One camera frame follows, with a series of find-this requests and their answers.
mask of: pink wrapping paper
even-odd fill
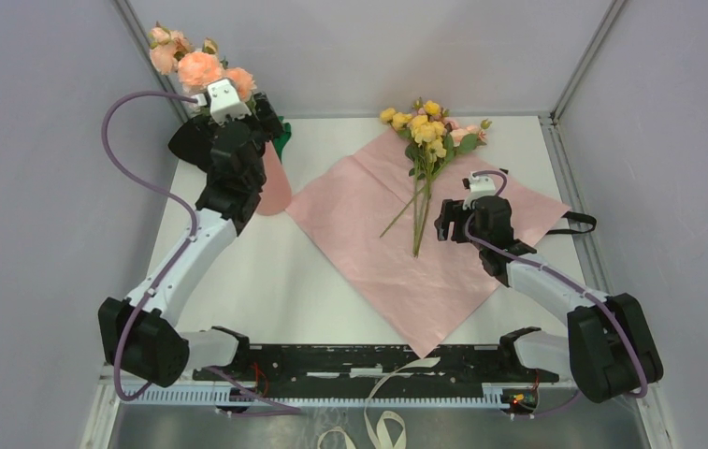
[[[494,293],[477,250],[438,241],[433,221],[443,199],[462,199],[461,180],[494,169],[474,155],[457,158],[434,181],[419,258],[412,256],[412,208],[379,235],[412,198],[406,142],[387,131],[294,196],[287,212],[343,276],[420,356],[428,355]],[[516,236],[534,245],[569,209],[509,178]]]

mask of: white table surface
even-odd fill
[[[459,121],[466,125],[480,120]],[[477,153],[490,164],[507,168],[525,186],[560,199],[538,119],[491,120],[494,124],[488,132],[488,145]],[[293,126],[293,136],[284,150],[283,164],[294,192],[386,129],[376,119],[288,122]],[[171,190],[193,203],[204,184],[204,173],[180,162]],[[187,222],[185,210],[169,201],[151,269],[178,240]],[[558,227],[566,225],[564,220],[558,223]],[[550,263],[576,280],[583,279],[571,237],[547,237],[537,248]],[[255,214],[199,283],[177,328],[196,331],[211,326],[233,329],[249,336],[252,343],[404,342],[284,212],[273,217]],[[500,336],[525,326],[540,326],[565,335],[565,327],[536,302],[500,287],[445,343],[497,343]]]

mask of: white strap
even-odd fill
[[[326,438],[326,435],[329,433],[341,433],[343,437],[345,437],[345,449],[356,449],[356,445],[354,444],[354,441],[351,440],[351,437],[348,436],[347,433],[345,433],[345,430],[342,429],[342,427],[337,426],[334,428],[331,428],[327,430],[326,432],[322,433],[320,437],[318,437],[318,446],[317,449],[321,449],[321,443],[324,442],[324,438]]]
[[[376,392],[379,390],[379,388],[386,383],[391,377],[395,376],[398,372],[408,369],[408,368],[431,368],[435,367],[436,364],[439,363],[439,358],[438,357],[432,357],[432,358],[421,358],[419,360],[414,360],[410,364],[398,368],[388,375],[384,376],[377,384],[376,386],[373,387],[372,391],[370,391],[370,395],[368,396],[368,399],[365,401],[365,424],[368,427],[368,435],[370,436],[370,442],[373,443],[373,447],[375,449],[406,449],[406,444],[407,444],[407,437],[406,437],[406,423],[403,421],[403,418],[400,417],[399,414],[392,412],[392,411],[385,411],[384,413],[381,414],[381,417],[379,418],[378,423],[376,424],[376,431],[373,431],[373,426],[370,423],[370,420],[368,419],[368,403],[370,402],[371,399],[376,395]],[[386,429],[386,421],[391,420],[395,421],[396,423],[400,424],[401,430],[400,430],[400,436],[397,437],[397,441],[393,444],[392,443],[392,438],[389,437],[389,431]],[[337,426],[334,427],[330,430],[327,430],[326,432],[322,433],[321,436],[318,438],[318,446],[317,449],[321,449],[321,442],[323,442],[324,438],[326,435],[329,433],[341,433],[345,437],[345,449],[356,449],[356,446],[354,445],[354,442],[351,440],[351,437],[348,436],[347,433],[345,433],[345,430],[342,429],[342,427]]]

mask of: peach rose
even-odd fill
[[[461,139],[468,136],[469,134],[470,132],[463,128],[456,128],[453,131],[450,131],[450,137],[453,138],[453,143],[456,145],[456,147],[459,143],[461,143]]]
[[[178,51],[181,53],[187,53],[189,51],[194,50],[194,46],[191,45],[191,42],[188,41],[188,39],[185,37],[185,35],[182,33],[182,31],[170,31],[169,32],[169,37],[172,38],[172,41],[176,44],[178,44]]]
[[[458,129],[461,127],[461,125],[453,119],[444,119],[444,124],[449,124],[453,129]]]
[[[470,134],[474,134],[478,137],[479,140],[485,142],[485,131],[480,126],[476,124],[471,124],[467,126],[467,132],[469,132]]]
[[[161,75],[168,75],[175,71],[178,67],[178,60],[175,59],[177,45],[174,42],[169,42],[165,45],[159,45],[154,49],[150,49],[150,61],[155,70],[158,70]]]
[[[228,68],[225,76],[235,83],[235,89],[238,91],[238,98],[241,101],[249,100],[252,90],[257,89],[252,74],[240,67]]]
[[[172,38],[169,36],[169,32],[167,30],[161,28],[160,26],[156,26],[150,30],[150,40],[163,45],[172,40]]]
[[[199,92],[223,78],[224,69],[215,55],[193,51],[178,63],[178,77],[186,92]]]

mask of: yellow flower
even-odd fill
[[[423,106],[423,109],[426,110],[426,114],[428,115],[438,115],[441,113],[441,107],[439,106],[439,104],[434,103],[430,100],[426,101],[425,105]]]
[[[444,149],[444,145],[441,143],[440,138],[428,143],[428,152],[437,157],[444,157],[447,155],[447,150]]]
[[[395,110],[395,108],[384,109],[381,112],[381,115],[379,115],[379,118],[381,119],[382,123],[390,123],[392,122],[392,117],[394,117],[396,113],[397,111]]]
[[[442,122],[431,122],[431,124],[433,125],[434,131],[436,131],[436,137],[437,137],[437,138],[440,138],[440,137],[444,136],[444,133],[447,131],[446,129],[444,129],[444,123],[442,123]]]
[[[427,115],[425,114],[420,114],[416,117],[414,117],[410,122],[409,122],[409,127],[414,131],[418,127],[424,125],[427,123]]]
[[[436,138],[436,129],[433,124],[424,123],[412,130],[412,137],[417,143],[430,142]]]
[[[397,114],[392,116],[392,127],[395,128],[395,130],[397,131],[403,128],[403,126],[405,126],[406,123],[408,123],[411,119],[411,114],[404,114],[402,112],[398,112]]]

